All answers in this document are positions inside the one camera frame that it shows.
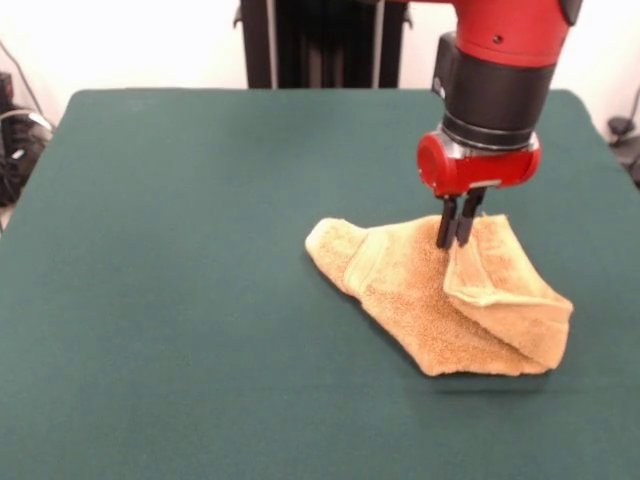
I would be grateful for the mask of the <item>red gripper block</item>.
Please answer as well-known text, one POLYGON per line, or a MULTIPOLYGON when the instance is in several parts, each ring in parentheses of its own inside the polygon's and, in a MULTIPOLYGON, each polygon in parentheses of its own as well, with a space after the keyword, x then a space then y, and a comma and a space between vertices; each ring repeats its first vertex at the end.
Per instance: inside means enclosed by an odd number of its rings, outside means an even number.
POLYGON ((436 246, 449 249, 455 231, 460 246, 468 243, 473 221, 483 203, 486 188, 506 188, 529 181, 539 166, 541 148, 536 135, 515 151, 477 150, 454 142, 444 132, 424 135, 417 146, 417 169, 421 181, 436 197, 443 210, 436 246), (457 200, 468 193, 459 216, 457 200))

